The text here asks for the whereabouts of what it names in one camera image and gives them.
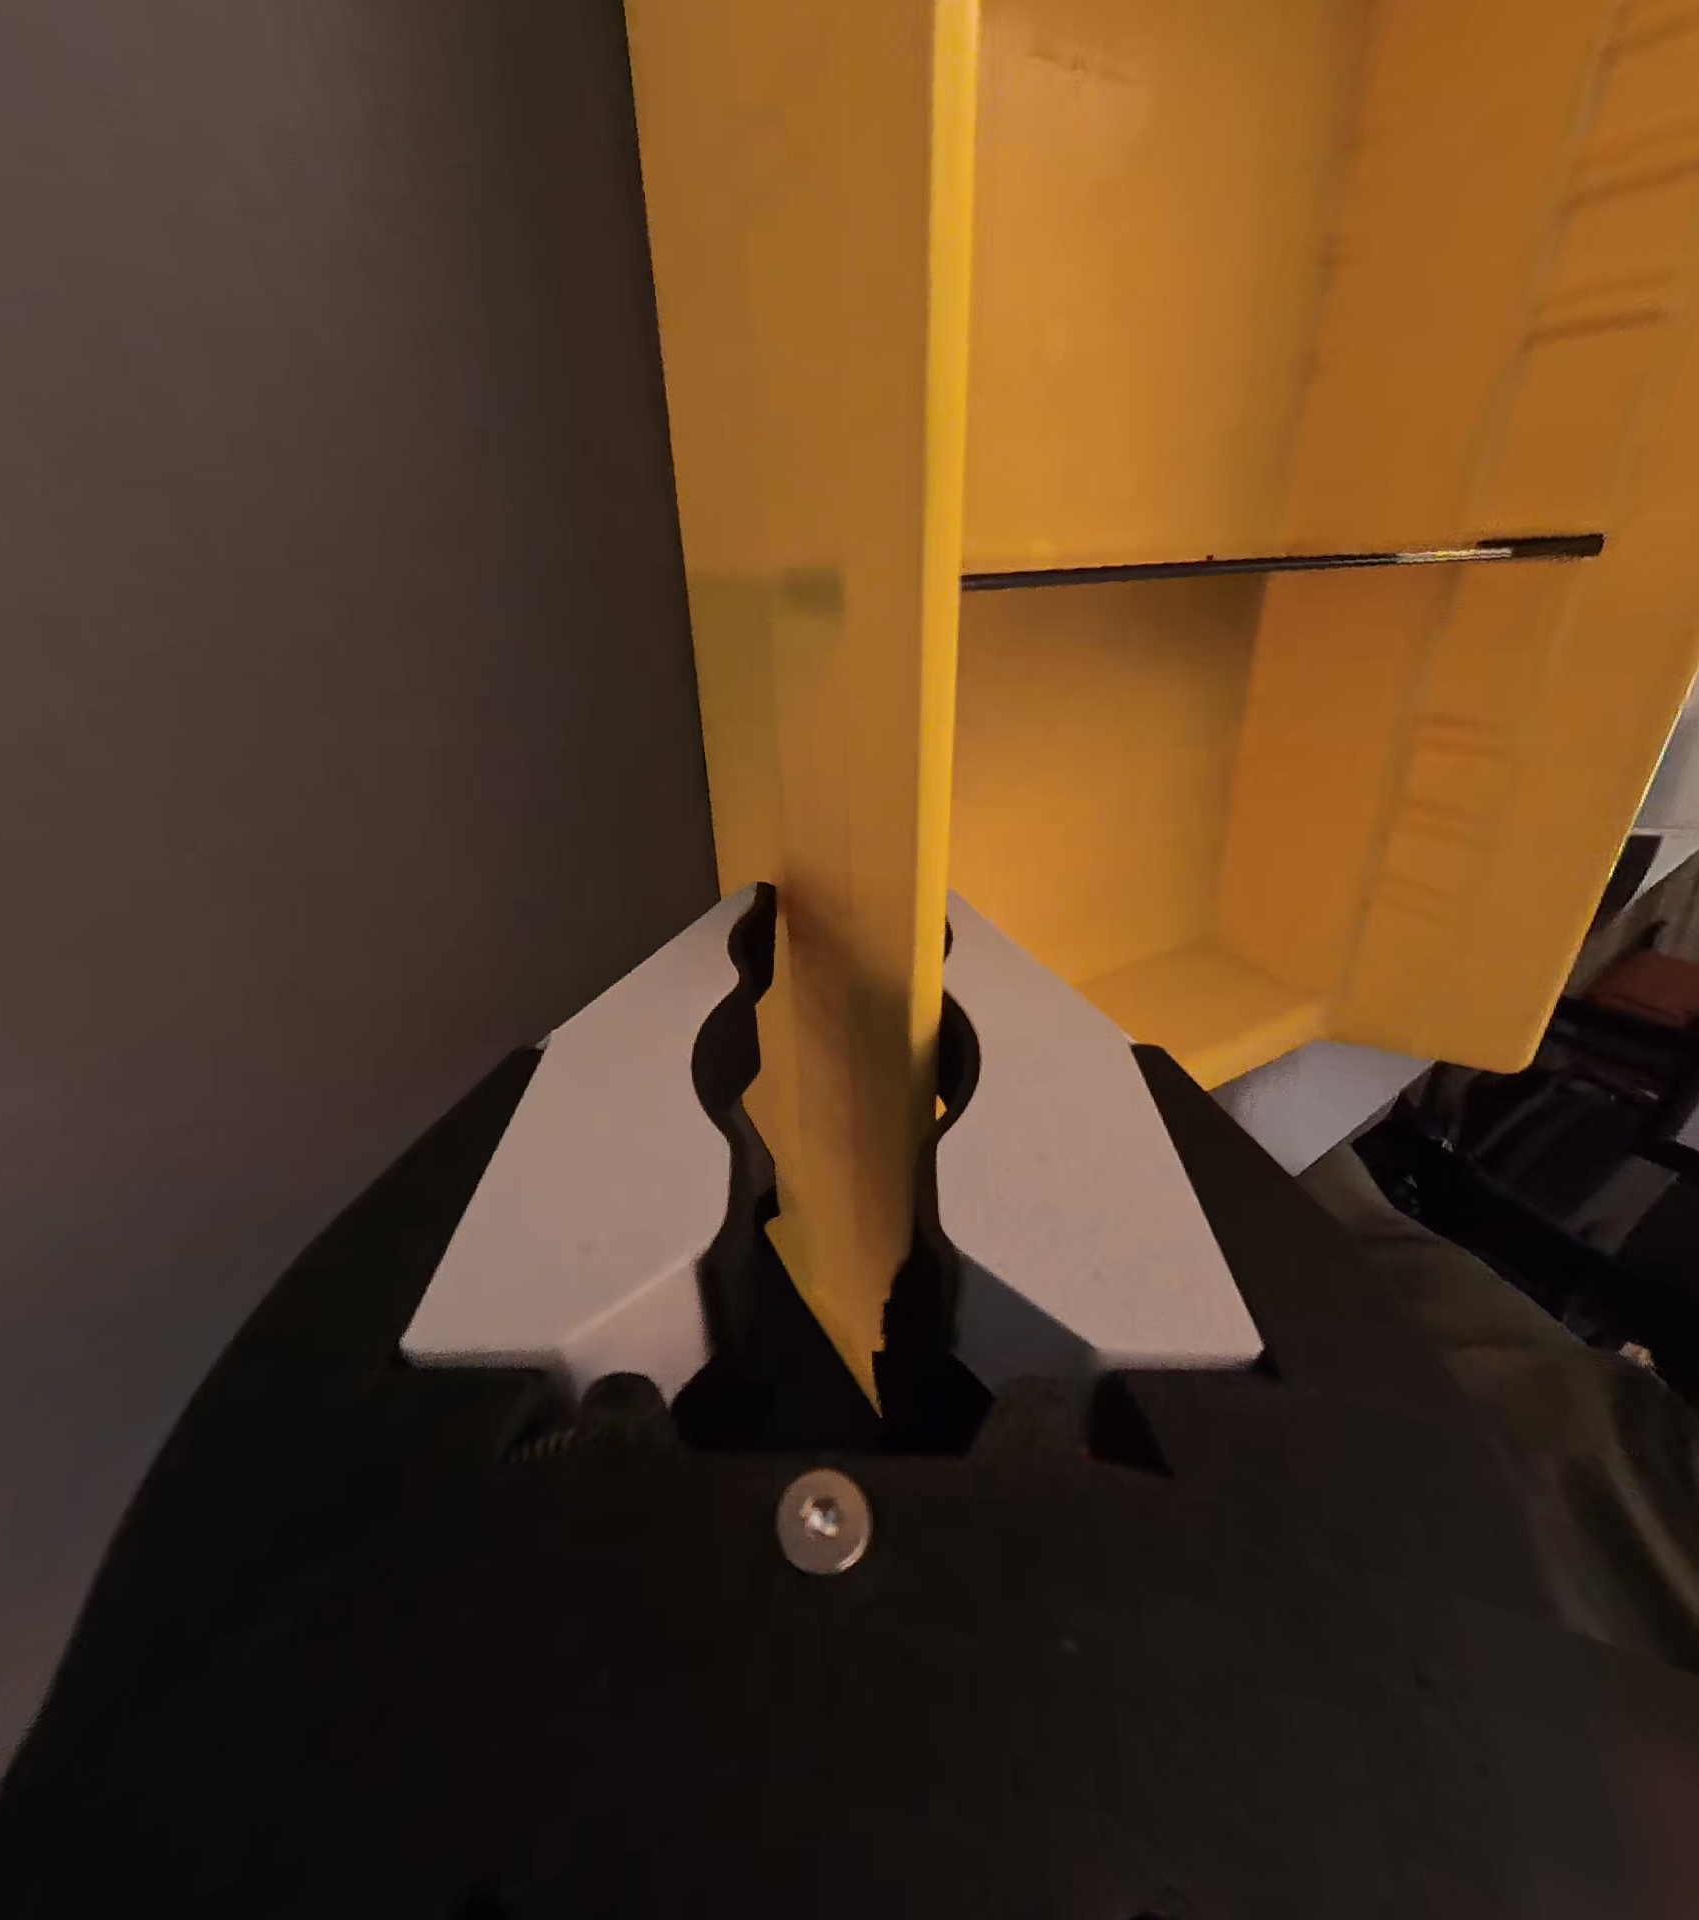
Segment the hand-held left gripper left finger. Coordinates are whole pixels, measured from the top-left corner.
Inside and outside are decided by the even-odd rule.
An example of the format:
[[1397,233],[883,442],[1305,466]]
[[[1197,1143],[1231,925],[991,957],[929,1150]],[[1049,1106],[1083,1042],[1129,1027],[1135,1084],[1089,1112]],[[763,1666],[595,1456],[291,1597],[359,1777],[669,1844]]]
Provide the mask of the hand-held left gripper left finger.
[[741,886],[553,1028],[401,1334],[415,1369],[677,1397],[747,1322],[773,1160],[763,1058],[775,891]]

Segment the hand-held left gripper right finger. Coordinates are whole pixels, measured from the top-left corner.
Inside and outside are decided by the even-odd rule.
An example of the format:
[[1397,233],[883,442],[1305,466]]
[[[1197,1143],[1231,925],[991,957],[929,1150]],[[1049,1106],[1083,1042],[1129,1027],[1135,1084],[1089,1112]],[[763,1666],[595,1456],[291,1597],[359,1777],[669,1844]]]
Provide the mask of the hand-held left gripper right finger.
[[943,984],[959,1091],[933,1149],[953,1357],[999,1394],[1125,1373],[1235,1375],[1263,1339],[1133,1045],[957,892]]

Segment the person's olive trousers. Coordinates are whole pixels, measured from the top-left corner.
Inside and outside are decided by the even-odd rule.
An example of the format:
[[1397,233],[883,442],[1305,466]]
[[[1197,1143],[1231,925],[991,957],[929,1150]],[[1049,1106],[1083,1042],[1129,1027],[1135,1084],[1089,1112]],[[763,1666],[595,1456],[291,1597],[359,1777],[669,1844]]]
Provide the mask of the person's olive trousers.
[[1699,1678],[1699,1404],[1397,1212],[1349,1147],[1299,1185],[1485,1420],[1552,1617]]

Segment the yellow plastic bin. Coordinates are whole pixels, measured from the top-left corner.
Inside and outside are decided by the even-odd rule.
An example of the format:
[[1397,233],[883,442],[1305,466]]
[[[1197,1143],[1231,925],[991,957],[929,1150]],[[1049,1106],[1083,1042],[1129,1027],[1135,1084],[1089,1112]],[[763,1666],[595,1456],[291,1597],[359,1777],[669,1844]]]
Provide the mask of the yellow plastic bin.
[[625,5],[769,1242],[877,1403],[957,894],[1524,1067],[1699,670],[1699,5]]

